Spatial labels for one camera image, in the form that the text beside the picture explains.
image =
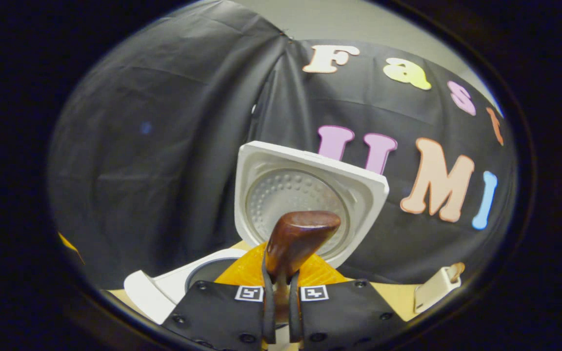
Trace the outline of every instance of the screw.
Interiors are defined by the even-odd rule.
[[[309,340],[312,340],[312,342],[321,342],[322,340],[326,339],[326,334],[325,333],[313,333],[310,337]]]
[[[185,319],[184,319],[182,316],[178,315],[178,314],[172,316],[172,320],[174,320],[174,321],[175,321],[176,323],[178,323],[178,324],[183,324],[183,323],[185,323]]]
[[[196,343],[199,345],[203,345],[205,347],[209,347],[210,349],[213,349],[214,346],[212,346],[212,344],[210,344],[209,342],[206,342],[204,340],[196,340]]]
[[[240,341],[244,344],[252,344],[257,340],[252,334],[242,333],[240,334]]]

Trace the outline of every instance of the peach letter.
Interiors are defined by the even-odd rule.
[[[439,217],[447,222],[457,222],[461,217],[461,207],[474,171],[474,161],[461,155],[457,158],[452,171],[447,173],[443,149],[438,142],[428,138],[418,138],[415,145],[421,154],[420,168],[411,194],[400,201],[400,208],[408,213],[423,213],[426,209],[424,198],[430,187],[428,213],[434,215],[448,199],[446,206],[439,211]]]

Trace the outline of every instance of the orange letter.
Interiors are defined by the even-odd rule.
[[[496,138],[500,145],[504,146],[504,139],[502,138],[502,134],[500,134],[500,121],[496,118],[496,114],[493,113],[493,110],[487,107],[487,112],[491,117],[491,124],[493,124],[493,133],[496,134]]]
[[[461,217],[461,207],[474,171],[474,161],[461,155],[448,174],[443,149],[438,142],[429,138],[418,138],[415,145],[421,154],[420,168],[411,194],[400,201],[400,208],[408,213],[423,213],[426,209],[424,198],[430,186],[428,213],[434,215],[448,199],[446,206],[439,211],[439,218],[457,222]]]
[[[337,67],[331,65],[332,61],[343,66],[348,62],[348,54],[359,55],[359,49],[354,46],[314,45],[312,49],[315,50],[312,62],[303,67],[307,73],[334,73]]]

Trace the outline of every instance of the white plastic piece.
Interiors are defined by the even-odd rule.
[[[247,202],[260,181],[268,181],[273,172],[294,172],[306,174],[307,177],[321,180],[327,187],[329,194],[335,194],[333,199],[336,204],[341,204],[341,217],[346,221],[324,252],[318,254],[332,267],[339,267],[350,254],[359,246],[359,243],[368,233],[374,221],[381,213],[385,200],[389,194],[387,180],[381,174],[366,169],[352,166],[332,158],[327,158],[307,151],[299,151],[290,147],[253,141],[241,146],[238,154],[236,175],[235,218],[236,229],[241,238],[253,247],[265,242],[268,238],[259,233],[253,223],[254,214],[247,213],[247,207],[253,211],[253,206]],[[258,227],[273,227],[279,219],[277,213],[283,211],[308,211],[313,201],[310,200],[314,193],[306,194],[296,191],[291,201],[275,203],[278,208],[275,215],[268,217],[262,215],[265,225]]]
[[[268,351],[298,351],[298,345],[290,343],[290,327],[286,325],[279,328],[275,331],[275,334],[276,344],[268,344]]]
[[[426,283],[415,289],[415,313],[422,313],[442,300],[451,291],[461,286],[461,277],[454,283],[450,279],[455,276],[457,269],[442,267]]]
[[[185,293],[185,283],[192,271],[202,264],[221,258],[239,258],[246,251],[224,249],[179,267],[156,278],[147,276],[143,271],[130,274],[124,283],[125,293],[138,308],[151,320],[162,324],[181,301]]]
[[[125,292],[153,322],[162,324],[177,306],[154,284],[153,278],[137,271],[125,278]]]

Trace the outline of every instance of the blue letter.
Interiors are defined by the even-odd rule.
[[[482,174],[484,180],[484,193],[482,194],[482,202],[477,215],[472,220],[472,227],[482,231],[487,226],[487,218],[489,217],[489,210],[491,210],[491,202],[493,202],[493,194],[498,186],[498,177],[490,171],[484,171]]]

